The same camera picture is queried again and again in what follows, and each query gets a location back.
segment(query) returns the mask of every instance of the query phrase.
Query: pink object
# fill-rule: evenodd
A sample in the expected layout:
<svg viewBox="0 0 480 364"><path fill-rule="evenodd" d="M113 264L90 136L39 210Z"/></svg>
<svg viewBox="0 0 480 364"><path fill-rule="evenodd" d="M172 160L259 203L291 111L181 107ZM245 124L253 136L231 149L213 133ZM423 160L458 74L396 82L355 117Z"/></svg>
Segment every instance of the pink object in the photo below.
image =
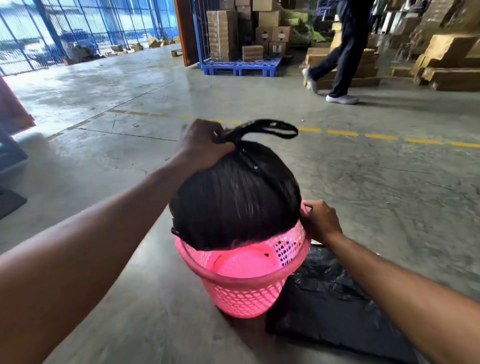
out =
<svg viewBox="0 0 480 364"><path fill-rule="evenodd" d="M259 316L273 305L310 243L300 221L285 234L227 251L197 251L175 236L181 257L202 279L214 304L239 318Z"/></svg>

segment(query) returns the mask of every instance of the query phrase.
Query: shoe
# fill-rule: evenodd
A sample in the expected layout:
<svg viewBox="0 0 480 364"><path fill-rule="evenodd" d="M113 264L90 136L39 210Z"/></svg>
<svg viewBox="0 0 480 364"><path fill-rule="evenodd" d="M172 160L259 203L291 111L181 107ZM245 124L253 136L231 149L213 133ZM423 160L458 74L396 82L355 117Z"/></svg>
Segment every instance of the shoe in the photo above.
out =
<svg viewBox="0 0 480 364"><path fill-rule="evenodd" d="M355 105L360 101L360 98L356 96L350 96L350 95L343 95L340 97L331 97L327 95L325 100L327 102L334 102L336 104Z"/></svg>
<svg viewBox="0 0 480 364"><path fill-rule="evenodd" d="M317 91L318 91L317 90L317 83L313 80L313 78L308 73L308 69L309 69L309 67L301 70L301 74L303 74L303 77L307 80L307 89L312 90L314 93L317 93Z"/></svg>

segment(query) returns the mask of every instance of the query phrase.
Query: black plastic loop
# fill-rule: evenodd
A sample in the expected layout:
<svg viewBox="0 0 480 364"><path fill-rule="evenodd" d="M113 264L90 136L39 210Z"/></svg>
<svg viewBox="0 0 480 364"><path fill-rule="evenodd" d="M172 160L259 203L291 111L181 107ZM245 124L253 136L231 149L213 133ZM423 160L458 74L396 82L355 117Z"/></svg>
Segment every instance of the black plastic loop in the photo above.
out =
<svg viewBox="0 0 480 364"><path fill-rule="evenodd" d="M271 134L282 139L292 139L299 134L299 130L294 125L280 120L250 120L249 122L239 125L232 130L226 131L218 138L217 143L238 143L242 137L248 133Z"/></svg>

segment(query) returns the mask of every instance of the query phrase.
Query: tied garbage bag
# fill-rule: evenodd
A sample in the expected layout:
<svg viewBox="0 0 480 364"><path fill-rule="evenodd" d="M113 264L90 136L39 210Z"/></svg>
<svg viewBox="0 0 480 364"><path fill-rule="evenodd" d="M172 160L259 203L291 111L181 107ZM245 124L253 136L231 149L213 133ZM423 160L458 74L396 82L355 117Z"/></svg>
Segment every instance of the tied garbage bag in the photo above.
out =
<svg viewBox="0 0 480 364"><path fill-rule="evenodd" d="M293 228L301 196L293 173L269 147L242 140L247 133L283 139L298 135L288 123L260 119L219 136L236 150L190 177L170 202L172 233L195 250L227 250L261 242Z"/></svg>
<svg viewBox="0 0 480 364"><path fill-rule="evenodd" d="M300 342L419 361L411 343L327 248L312 246L267 312L265 330Z"/></svg>

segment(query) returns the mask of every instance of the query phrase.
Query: concrete floor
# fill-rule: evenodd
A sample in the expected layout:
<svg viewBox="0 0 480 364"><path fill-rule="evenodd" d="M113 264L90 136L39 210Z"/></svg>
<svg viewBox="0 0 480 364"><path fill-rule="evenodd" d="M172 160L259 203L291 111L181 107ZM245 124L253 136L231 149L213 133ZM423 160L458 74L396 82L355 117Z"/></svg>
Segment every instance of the concrete floor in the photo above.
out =
<svg viewBox="0 0 480 364"><path fill-rule="evenodd" d="M183 68L169 49L7 82L36 117L38 133L50 137L24 139L30 159L0 176L28 197L0 220L0 253L161 166L189 118L233 126L229 121L269 117L322 129L289 141L256 139L288 164L304 198L337 208L346 235L480 300L480 149L449 144L480 143L480 93L386 80L352 89L361 105L332 105L299 77L204 76ZM261 319L226 321L177 254L170 219L166 211L102 303L46 363L385 363L286 344L265 335Z"/></svg>

